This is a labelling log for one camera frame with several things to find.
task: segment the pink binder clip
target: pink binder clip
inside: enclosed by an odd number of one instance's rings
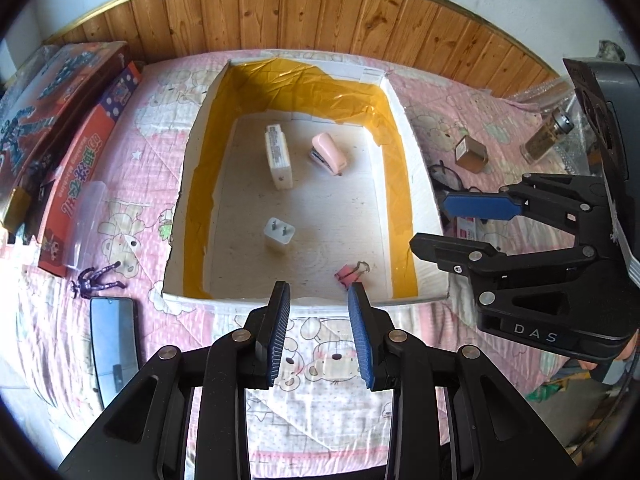
[[[317,134],[311,139],[311,146],[309,156],[312,160],[332,175],[342,174],[342,170],[347,167],[347,158],[335,145],[331,135],[325,132]]]
[[[360,276],[369,272],[369,264],[367,262],[358,262],[355,267],[345,265],[338,272],[334,274],[335,279],[338,280],[344,288],[349,288],[351,283],[357,282]]]

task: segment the pink quilt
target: pink quilt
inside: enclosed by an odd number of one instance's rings
[[[338,60],[387,70],[425,160],[442,160],[458,172],[467,187],[496,191],[519,181],[526,171],[564,173],[555,155],[534,167],[526,165],[520,155],[518,146],[540,125],[540,115],[419,70],[357,56],[288,51],[212,53],[147,66],[94,176],[106,183],[108,201],[92,233],[95,267],[124,262],[115,277],[124,279],[125,294],[138,303],[144,359],[167,344],[183,351],[208,346],[244,321],[246,313],[210,312],[199,304],[165,301],[160,292],[182,158],[204,94],[227,59],[271,56]],[[490,154],[490,163],[477,175],[454,164],[453,148],[466,134],[483,142]],[[510,253],[572,243],[569,236],[521,218],[490,222],[482,236]],[[18,351],[29,384],[53,408],[88,428],[100,412],[88,302],[73,300],[65,280],[33,267],[25,267],[10,279],[19,289]],[[396,326],[430,346],[449,350],[463,344],[479,346],[523,394],[535,389],[564,362],[554,354],[478,332],[464,278],[452,280],[447,301],[397,307],[391,314]],[[368,392],[356,372],[340,381],[323,377],[318,363],[336,349],[353,351],[348,320],[292,316],[276,387],[268,392],[247,392],[255,477],[333,474],[386,462],[391,397],[388,392]],[[194,405],[198,402],[196,395]],[[439,407],[441,436],[446,441],[442,396]],[[196,419],[195,413],[190,462]]]

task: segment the smartphone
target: smartphone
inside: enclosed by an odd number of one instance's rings
[[[140,369],[138,318],[131,298],[91,298],[91,344],[102,407],[106,408]]]

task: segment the glass jar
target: glass jar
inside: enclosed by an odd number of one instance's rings
[[[574,129],[574,123],[560,108],[546,118],[542,126],[524,144],[520,152],[529,164],[534,164],[546,155],[556,142]]]

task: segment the wooden wall panel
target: wooden wall panel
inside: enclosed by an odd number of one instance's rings
[[[491,37],[491,31],[480,23],[469,22],[460,35],[440,75],[462,81],[471,72],[484,46]]]
[[[496,96],[557,76],[492,26],[434,0],[130,0],[55,39],[111,40],[146,62],[240,48],[359,54]]]
[[[350,52],[362,0],[322,0],[316,50]]]
[[[155,63],[175,57],[164,0],[132,0],[131,6],[146,60]]]
[[[351,46],[352,54],[382,59],[403,0],[364,0]]]
[[[496,94],[505,95],[506,89],[511,85],[518,71],[527,59],[527,54],[521,51],[517,46],[513,45],[507,55],[500,63],[500,66],[492,75],[487,86]]]
[[[469,19],[455,10],[440,7],[414,66],[427,72],[441,73],[468,23]]]
[[[82,25],[78,25],[76,28],[73,28],[68,33],[63,34],[62,39],[65,40],[65,43],[83,43],[86,41],[86,34],[84,33],[84,28],[82,28]]]
[[[474,88],[487,88],[487,83],[511,47],[509,41],[492,34],[463,83]]]
[[[312,50],[321,0],[280,0],[280,48]]]
[[[207,51],[200,0],[164,0],[169,32],[178,57]]]
[[[113,41],[109,31],[109,23],[104,14],[98,14],[82,24],[87,41]]]
[[[526,90],[533,85],[543,68],[531,56],[527,56],[520,65],[518,72],[513,77],[507,88],[504,89],[503,96],[508,97],[517,92]]]
[[[242,48],[277,48],[280,0],[240,0]]]
[[[107,10],[104,16],[109,25],[111,37],[114,40],[127,41],[133,59],[146,60],[131,2],[124,2],[123,4],[113,7],[113,9]]]
[[[200,0],[207,50],[239,50],[239,0]]]
[[[394,26],[384,59],[401,65],[414,66],[424,38],[441,7],[429,0],[404,0]]]

